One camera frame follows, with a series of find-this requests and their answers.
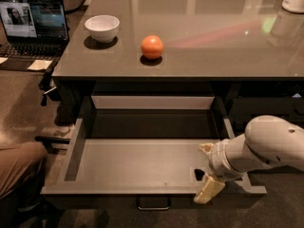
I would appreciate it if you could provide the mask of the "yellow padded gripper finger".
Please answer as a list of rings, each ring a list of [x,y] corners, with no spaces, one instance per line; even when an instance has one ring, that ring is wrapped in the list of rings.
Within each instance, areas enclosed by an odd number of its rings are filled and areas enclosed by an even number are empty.
[[[223,188],[225,182],[218,180],[210,175],[205,175],[202,179],[201,189],[194,197],[194,202],[198,204],[206,204],[214,198]]]
[[[213,148],[214,145],[210,142],[202,143],[199,145],[199,150],[207,157],[211,156]]]

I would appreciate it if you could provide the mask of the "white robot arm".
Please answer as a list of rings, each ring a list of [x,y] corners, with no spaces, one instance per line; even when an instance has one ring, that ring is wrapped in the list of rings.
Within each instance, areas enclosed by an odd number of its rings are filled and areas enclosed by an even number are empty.
[[[245,132],[231,140],[204,143],[199,150],[208,160],[202,187],[194,202],[206,204],[225,182],[255,170],[291,166],[304,170],[304,129],[271,115],[253,118]]]

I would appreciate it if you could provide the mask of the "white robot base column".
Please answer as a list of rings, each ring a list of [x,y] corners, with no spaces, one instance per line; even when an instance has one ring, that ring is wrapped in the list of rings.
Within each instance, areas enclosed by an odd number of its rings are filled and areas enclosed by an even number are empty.
[[[293,13],[304,13],[304,0],[283,0],[282,8]]]

